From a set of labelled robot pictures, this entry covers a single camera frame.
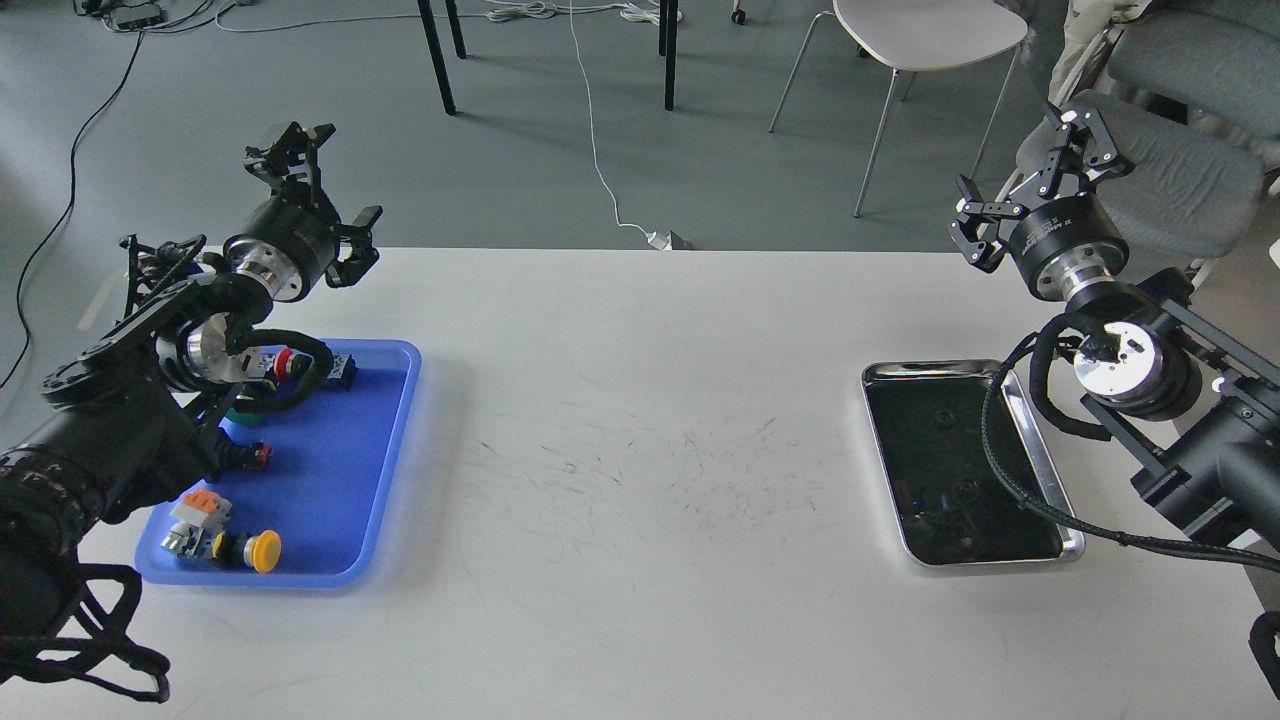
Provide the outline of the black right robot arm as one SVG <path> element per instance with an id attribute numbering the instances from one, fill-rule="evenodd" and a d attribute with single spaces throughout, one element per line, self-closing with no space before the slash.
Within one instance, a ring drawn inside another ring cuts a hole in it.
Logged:
<path id="1" fill-rule="evenodd" d="M 1071 436 L 1119 441 L 1140 462 L 1135 491 L 1183 537 L 1110 530 L 1030 497 L 992 450 L 993 391 L 980 410 L 986 457 L 1023 509 L 1060 527 L 1171 557 L 1276 571 L 1276 559 L 1234 541 L 1256 533 L 1277 544 L 1277 368 L 1193 313 L 1192 286 L 1179 270 L 1140 284 L 1119 279 L 1128 246 L 1094 190 L 1132 164 L 1098 110 L 1047 113 L 1053 137 L 1044 163 L 1005 200 L 984 200 L 966 176 L 957 181 L 963 196 L 950 234 L 966 260 L 991 273 L 1011 258 L 1032 296 L 1065 305 L 995 378 L 1029 357 L 1041 416 Z"/>

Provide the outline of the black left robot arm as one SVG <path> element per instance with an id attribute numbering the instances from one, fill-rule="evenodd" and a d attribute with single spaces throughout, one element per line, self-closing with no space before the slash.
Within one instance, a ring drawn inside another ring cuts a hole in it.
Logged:
<path id="1" fill-rule="evenodd" d="M 52 416 L 3 452 L 3 678 L 99 685 L 140 702 L 169 698 L 169 660 L 134 643 L 141 575 L 84 564 L 78 547 L 99 523 L 193 500 L 198 515 L 166 546 L 182 556 L 268 570 L 276 537 L 228 536 L 219 497 L 197 489 L 232 468 L 260 469 L 265 443 L 238 445 L 229 413 L 288 411 L 337 375 L 320 340 L 262 322 L 324 282 L 351 287 L 378 263 L 379 206 L 340 219 L 323 190 L 330 124 L 291 122 L 244 169 L 269 197 L 220 252 L 206 238 L 129 252 L 122 320 L 42 384 Z"/>

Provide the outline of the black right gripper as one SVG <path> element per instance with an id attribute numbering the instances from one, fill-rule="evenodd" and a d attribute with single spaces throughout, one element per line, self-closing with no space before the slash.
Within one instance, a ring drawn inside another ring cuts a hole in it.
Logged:
<path id="1" fill-rule="evenodd" d="M 1009 249 L 1033 297 L 1069 302 L 1085 287 L 1112 281 L 1129 261 L 1126 242 L 1092 192 L 1134 169 L 1098 110 L 1062 111 L 1019 149 L 1016 202 L 987 201 L 970 177 L 956 177 L 960 199 L 948 236 L 966 263 L 987 274 Z M 1002 222 L 1018 222 L 1007 249 Z"/>

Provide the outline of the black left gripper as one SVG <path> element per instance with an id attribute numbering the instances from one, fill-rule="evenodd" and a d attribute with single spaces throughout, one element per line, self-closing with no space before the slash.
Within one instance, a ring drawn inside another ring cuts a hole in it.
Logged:
<path id="1" fill-rule="evenodd" d="M 353 224 L 339 215 L 321 187 L 319 149 L 333 124 L 291 122 L 265 149 L 244 149 L 244 169 L 271 188 L 237 234 L 223 245 L 233 272 L 253 275 L 276 302 L 305 299 L 325 273 L 330 288 L 357 284 L 380 259 L 372 227 L 383 206 L 367 206 Z"/>

